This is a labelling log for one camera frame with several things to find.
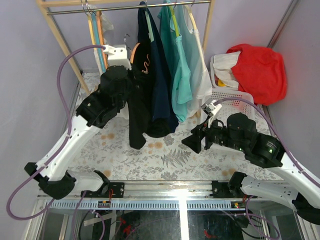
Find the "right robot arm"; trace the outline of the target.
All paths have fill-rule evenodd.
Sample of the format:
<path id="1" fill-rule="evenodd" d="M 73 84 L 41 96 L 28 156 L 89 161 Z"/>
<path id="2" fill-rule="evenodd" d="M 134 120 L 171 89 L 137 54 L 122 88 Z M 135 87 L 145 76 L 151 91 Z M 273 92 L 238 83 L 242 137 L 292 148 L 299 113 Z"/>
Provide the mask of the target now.
<path id="1" fill-rule="evenodd" d="M 243 113 L 227 118 L 226 124 L 206 120 L 191 130 L 191 135 L 182 144 L 197 154 L 208 150 L 213 144 L 244 153 L 251 164 L 267 169 L 285 180 L 287 186 L 277 186 L 257 180 L 246 173 L 236 171 L 227 183 L 227 195 L 236 198 L 256 196 L 272 200 L 294 210 L 304 220 L 319 225 L 320 189 L 292 163 L 279 140 L 271 135 L 259 133 L 254 120 Z"/>

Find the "black t shirt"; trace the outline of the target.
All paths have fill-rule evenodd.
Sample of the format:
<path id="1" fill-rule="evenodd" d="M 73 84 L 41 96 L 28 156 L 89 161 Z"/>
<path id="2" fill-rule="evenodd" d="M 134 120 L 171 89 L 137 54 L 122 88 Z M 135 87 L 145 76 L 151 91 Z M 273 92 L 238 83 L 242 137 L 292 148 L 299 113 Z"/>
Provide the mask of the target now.
<path id="1" fill-rule="evenodd" d="M 151 97 L 154 81 L 150 74 L 139 71 L 131 65 L 133 77 L 132 91 L 127 99 L 129 113 L 129 145 L 139 150 L 145 143 L 144 133 L 151 122 Z"/>

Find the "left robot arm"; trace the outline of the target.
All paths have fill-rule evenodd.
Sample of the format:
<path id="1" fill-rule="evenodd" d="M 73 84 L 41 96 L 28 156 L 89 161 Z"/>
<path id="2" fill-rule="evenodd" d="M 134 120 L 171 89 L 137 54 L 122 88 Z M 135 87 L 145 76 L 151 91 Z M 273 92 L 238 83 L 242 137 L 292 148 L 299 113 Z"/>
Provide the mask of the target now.
<path id="1" fill-rule="evenodd" d="M 109 193 L 110 181 L 101 171 L 81 173 L 68 168 L 85 144 L 125 107 L 133 91 L 133 78 L 131 67 L 108 67 L 100 77 L 97 90 L 78 106 L 71 126 L 58 142 L 41 160 L 27 163 L 25 171 L 44 193 L 55 200 L 71 192 L 101 198 Z"/>

